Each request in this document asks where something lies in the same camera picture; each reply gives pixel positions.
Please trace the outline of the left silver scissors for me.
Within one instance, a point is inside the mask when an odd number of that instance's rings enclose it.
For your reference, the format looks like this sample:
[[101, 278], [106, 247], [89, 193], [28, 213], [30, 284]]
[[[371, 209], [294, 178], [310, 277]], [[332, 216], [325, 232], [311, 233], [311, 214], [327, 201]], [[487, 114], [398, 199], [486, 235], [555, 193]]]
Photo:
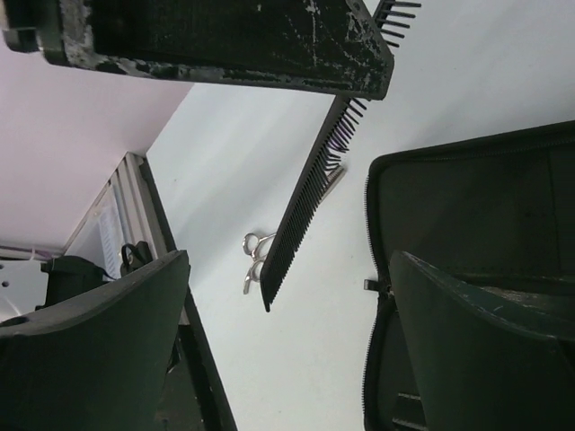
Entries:
[[[345, 165], [338, 165], [337, 168], [327, 176], [327, 186], [324, 188], [322, 198], [320, 203], [329, 196], [332, 190], [341, 181], [341, 178], [346, 173]], [[276, 236], [276, 233], [271, 233], [268, 235], [259, 235], [257, 233], [247, 233], [243, 238], [243, 253], [250, 256], [252, 259], [252, 264], [247, 270], [246, 276], [243, 282], [243, 294], [248, 295], [250, 292], [251, 283], [260, 282], [260, 269], [265, 259], [267, 258], [269, 250], [266, 247], [267, 242], [272, 242]]]

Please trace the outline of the long black barber comb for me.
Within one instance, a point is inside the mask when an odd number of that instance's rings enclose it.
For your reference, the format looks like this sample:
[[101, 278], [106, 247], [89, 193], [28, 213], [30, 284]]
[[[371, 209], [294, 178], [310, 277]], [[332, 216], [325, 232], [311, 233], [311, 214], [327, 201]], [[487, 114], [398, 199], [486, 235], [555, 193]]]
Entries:
[[270, 310], [317, 208], [349, 151], [367, 103], [382, 100], [394, 70], [393, 48], [410, 29], [419, 1], [379, 1], [371, 12], [362, 1], [333, 1], [323, 28], [342, 49], [344, 76], [297, 180], [260, 273], [261, 298]]

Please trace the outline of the black zip tool case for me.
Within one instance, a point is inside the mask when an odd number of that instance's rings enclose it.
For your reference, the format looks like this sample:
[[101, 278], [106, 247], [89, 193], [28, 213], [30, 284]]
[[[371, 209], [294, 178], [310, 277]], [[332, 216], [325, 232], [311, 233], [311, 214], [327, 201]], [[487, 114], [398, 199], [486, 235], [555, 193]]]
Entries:
[[543, 281], [574, 293], [574, 125], [562, 122], [383, 155], [366, 185], [376, 318], [363, 375], [367, 430], [427, 425], [394, 298], [407, 252], [464, 281]]

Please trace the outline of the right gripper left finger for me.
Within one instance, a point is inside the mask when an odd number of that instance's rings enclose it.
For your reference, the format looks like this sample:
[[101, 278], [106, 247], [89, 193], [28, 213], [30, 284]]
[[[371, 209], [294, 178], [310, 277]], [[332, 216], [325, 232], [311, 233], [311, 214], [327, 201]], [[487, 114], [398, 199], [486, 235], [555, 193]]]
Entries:
[[188, 291], [173, 251], [1, 324], [3, 430], [152, 430]]

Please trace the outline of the aluminium front rail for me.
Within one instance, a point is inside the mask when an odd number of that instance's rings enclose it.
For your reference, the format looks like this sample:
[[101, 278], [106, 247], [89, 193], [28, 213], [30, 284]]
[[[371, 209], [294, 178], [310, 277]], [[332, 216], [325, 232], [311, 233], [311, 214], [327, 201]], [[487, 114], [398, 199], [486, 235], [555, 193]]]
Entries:
[[66, 255], [87, 259], [113, 278], [120, 277], [125, 244], [147, 242], [157, 255], [154, 211], [140, 170], [145, 160], [125, 154], [66, 243]]

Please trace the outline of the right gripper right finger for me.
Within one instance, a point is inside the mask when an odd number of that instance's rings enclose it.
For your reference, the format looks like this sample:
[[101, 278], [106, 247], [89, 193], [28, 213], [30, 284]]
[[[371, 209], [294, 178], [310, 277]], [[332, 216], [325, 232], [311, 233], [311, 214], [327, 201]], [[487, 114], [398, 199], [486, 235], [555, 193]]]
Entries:
[[464, 281], [403, 251], [390, 275], [429, 429], [573, 429], [570, 284]]

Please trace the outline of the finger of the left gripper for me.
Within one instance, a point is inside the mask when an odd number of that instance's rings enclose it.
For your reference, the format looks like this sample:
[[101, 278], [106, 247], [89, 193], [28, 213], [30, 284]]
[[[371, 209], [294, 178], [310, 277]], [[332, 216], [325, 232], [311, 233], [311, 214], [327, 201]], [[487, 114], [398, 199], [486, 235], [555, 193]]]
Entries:
[[361, 1], [4, 1], [1, 34], [55, 66], [371, 100], [394, 70]]

